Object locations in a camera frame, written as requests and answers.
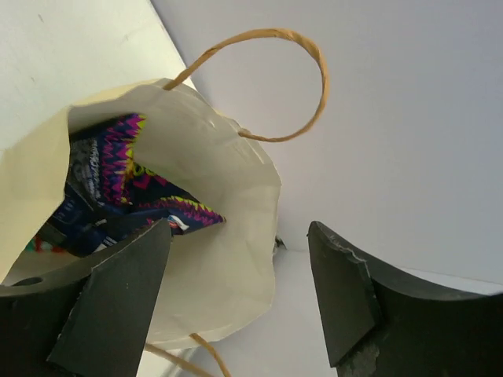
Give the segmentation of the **large blue purple snack bag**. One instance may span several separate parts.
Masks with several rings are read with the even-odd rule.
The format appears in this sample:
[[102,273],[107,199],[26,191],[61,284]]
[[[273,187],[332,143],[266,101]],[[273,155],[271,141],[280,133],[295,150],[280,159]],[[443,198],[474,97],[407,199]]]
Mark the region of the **large blue purple snack bag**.
[[125,240],[159,220],[173,236],[225,218],[184,189],[134,161],[146,124],[130,113],[70,135],[64,200],[35,236],[77,257]]

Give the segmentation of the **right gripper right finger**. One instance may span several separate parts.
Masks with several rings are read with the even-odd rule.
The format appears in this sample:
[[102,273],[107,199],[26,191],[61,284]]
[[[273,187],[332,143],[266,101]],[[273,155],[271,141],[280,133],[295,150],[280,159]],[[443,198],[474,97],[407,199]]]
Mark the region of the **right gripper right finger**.
[[404,272],[319,221],[307,239],[329,364],[338,375],[501,375],[501,294]]

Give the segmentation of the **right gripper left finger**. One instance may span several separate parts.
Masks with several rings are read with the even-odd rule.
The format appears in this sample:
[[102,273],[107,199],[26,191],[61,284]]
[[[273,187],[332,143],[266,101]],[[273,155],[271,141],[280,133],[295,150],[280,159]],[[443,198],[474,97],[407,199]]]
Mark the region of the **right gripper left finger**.
[[158,221],[63,268],[1,287],[3,376],[135,376],[171,247]]

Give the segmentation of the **teal candy pouch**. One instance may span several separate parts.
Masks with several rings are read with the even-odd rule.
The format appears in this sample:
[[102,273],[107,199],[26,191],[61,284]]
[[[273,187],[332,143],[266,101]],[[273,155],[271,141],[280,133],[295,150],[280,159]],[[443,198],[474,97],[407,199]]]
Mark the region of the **teal candy pouch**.
[[27,244],[27,246],[24,248],[25,251],[27,252],[36,252],[36,253],[65,253],[66,250],[54,246],[51,243],[48,243],[44,240],[42,240],[39,236],[34,236]]

